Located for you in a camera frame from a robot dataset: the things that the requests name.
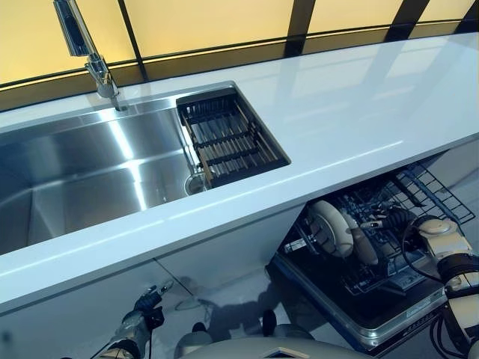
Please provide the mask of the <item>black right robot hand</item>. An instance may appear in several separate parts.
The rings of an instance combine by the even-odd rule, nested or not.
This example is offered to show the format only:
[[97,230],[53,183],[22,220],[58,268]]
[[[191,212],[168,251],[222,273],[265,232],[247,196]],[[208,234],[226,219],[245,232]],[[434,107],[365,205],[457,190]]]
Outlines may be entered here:
[[405,230],[418,216],[408,209],[390,207],[375,211],[370,218],[360,223],[363,230]]

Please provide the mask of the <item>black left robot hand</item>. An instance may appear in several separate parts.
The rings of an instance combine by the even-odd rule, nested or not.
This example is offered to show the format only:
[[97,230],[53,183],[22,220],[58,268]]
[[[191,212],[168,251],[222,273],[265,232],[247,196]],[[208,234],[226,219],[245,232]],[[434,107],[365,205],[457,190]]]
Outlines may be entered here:
[[156,307],[161,301],[165,293],[170,290],[171,286],[163,285],[161,287],[149,287],[135,302],[134,310],[148,311]]

